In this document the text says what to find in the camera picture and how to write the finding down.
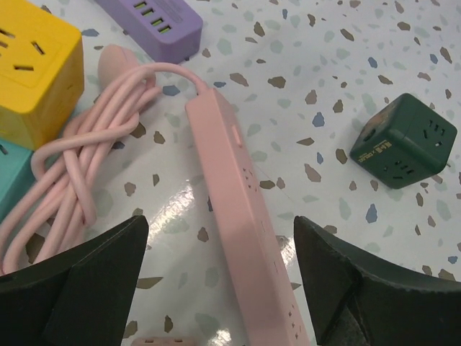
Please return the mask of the small pink plug adapter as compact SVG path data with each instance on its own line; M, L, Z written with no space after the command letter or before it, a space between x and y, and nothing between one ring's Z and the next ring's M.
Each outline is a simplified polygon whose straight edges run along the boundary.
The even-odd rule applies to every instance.
M196 346L190 337L139 337L132 341L131 346Z

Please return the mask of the teal power strip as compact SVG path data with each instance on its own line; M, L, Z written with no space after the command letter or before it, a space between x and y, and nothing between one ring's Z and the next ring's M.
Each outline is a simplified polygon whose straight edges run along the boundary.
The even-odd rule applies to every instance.
M35 182L30 166L32 154L29 149L1 140L1 221Z

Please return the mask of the purple power strip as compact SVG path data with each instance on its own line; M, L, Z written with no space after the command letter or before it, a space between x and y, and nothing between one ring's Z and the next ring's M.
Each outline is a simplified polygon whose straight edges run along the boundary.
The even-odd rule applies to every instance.
M155 62L181 63L200 49L203 21L185 1L98 0Z

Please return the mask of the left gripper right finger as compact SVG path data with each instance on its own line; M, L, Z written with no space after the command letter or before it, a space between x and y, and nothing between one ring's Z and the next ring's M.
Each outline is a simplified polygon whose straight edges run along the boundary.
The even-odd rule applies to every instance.
M318 345L459 345L460 283L360 249L304 216L294 242Z

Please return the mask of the yellow cube socket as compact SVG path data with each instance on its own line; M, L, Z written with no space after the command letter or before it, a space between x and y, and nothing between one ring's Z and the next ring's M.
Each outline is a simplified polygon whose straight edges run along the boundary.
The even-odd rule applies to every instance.
M79 29L28 1L1 2L1 138L54 140L84 91Z

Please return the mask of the dark green cube socket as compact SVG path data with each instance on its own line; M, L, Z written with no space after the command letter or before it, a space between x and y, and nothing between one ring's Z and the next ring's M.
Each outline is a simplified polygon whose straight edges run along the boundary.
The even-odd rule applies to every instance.
M453 124L404 93L370 118L349 157L397 190L440 173L456 136Z

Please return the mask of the pink power strip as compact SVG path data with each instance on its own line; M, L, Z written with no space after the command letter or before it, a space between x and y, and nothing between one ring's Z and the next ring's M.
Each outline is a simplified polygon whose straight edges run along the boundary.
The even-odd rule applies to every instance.
M233 107L207 89L186 111L250 345L309 345Z

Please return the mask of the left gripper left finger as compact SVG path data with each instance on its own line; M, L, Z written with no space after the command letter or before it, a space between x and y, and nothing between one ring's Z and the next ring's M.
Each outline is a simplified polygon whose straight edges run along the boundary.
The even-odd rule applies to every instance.
M144 216L1 277L2 345L120 345L148 238Z

